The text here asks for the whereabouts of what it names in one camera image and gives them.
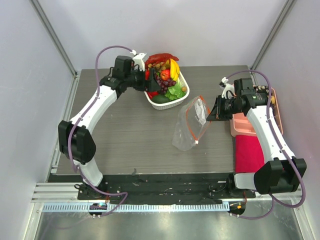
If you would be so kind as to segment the purple grape bunch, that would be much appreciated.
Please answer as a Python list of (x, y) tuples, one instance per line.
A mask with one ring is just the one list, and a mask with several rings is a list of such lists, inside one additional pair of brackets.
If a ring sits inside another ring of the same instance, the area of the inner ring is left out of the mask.
[(156, 82), (160, 86), (158, 93), (162, 95), (167, 93), (169, 87), (172, 87), (176, 84), (176, 81), (171, 78), (170, 72), (167, 70), (164, 70), (160, 73), (158, 72), (155, 75), (155, 78)]

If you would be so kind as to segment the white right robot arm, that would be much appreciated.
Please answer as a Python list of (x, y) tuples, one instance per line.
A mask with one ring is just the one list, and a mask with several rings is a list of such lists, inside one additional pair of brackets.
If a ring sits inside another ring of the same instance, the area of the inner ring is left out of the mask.
[(257, 91), (250, 78), (237, 79), (229, 84), (224, 77), (219, 85), (223, 91), (216, 97), (207, 121), (227, 121), (235, 114), (243, 114), (256, 133), (264, 157), (264, 165), (255, 173), (234, 174), (232, 181), (225, 186), (226, 193), (236, 198), (244, 189), (261, 195), (295, 192), (307, 164), (286, 144), (268, 104), (271, 93)]

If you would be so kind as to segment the clear zip bag orange zipper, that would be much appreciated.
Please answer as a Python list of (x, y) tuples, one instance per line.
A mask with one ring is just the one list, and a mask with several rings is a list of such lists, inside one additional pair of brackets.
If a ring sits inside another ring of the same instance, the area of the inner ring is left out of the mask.
[(198, 145), (210, 125), (207, 121), (209, 113), (210, 109), (202, 95), (184, 105), (178, 113), (172, 145), (183, 152)]

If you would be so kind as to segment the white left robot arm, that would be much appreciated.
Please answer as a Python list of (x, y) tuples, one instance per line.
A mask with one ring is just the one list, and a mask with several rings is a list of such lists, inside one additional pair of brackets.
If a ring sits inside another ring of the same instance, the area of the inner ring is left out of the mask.
[(107, 184), (95, 160), (97, 147), (92, 134), (106, 110), (128, 88), (141, 92), (160, 89), (154, 69), (150, 72), (145, 69), (145, 56), (145, 53), (117, 56), (110, 73), (97, 79), (97, 89), (81, 111), (58, 125), (60, 152), (71, 161), (84, 183), (90, 186), (89, 194), (97, 200), (106, 195)]

